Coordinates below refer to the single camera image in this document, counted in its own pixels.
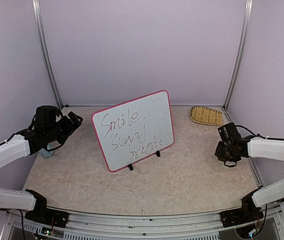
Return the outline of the pink framed whiteboard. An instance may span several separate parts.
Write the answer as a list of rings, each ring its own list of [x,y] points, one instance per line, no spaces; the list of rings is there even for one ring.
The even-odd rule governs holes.
[[[112,173],[131,167],[175,142],[166,90],[99,110],[91,120],[107,168]]]

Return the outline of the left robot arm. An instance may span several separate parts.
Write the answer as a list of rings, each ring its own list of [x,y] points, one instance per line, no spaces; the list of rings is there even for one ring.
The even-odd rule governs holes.
[[[53,106],[38,107],[28,128],[13,133],[0,143],[0,169],[40,150],[52,152],[59,149],[82,122],[83,118],[72,111],[63,115]],[[46,198],[33,190],[0,188],[0,209],[25,210],[45,223],[52,217],[46,205]]]

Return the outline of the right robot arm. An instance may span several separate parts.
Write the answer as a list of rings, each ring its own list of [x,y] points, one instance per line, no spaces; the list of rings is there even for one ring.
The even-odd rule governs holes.
[[[217,145],[215,156],[222,162],[237,163],[241,158],[271,159],[284,162],[284,140],[274,140],[258,136],[223,139]],[[260,208],[284,199],[284,179],[262,187],[249,194],[249,201],[237,211],[242,222],[248,222]]]

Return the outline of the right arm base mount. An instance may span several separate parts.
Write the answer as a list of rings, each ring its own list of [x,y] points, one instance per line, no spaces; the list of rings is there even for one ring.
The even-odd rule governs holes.
[[[264,217],[262,208],[255,206],[252,195],[245,196],[241,203],[240,208],[225,210],[220,213],[224,228],[257,221]]]

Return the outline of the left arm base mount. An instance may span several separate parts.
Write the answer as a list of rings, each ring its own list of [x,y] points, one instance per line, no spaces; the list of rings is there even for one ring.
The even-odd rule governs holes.
[[[33,210],[25,213],[25,218],[51,227],[65,228],[69,214],[65,211],[54,210],[47,207],[47,199],[36,191],[26,189],[36,199]]]

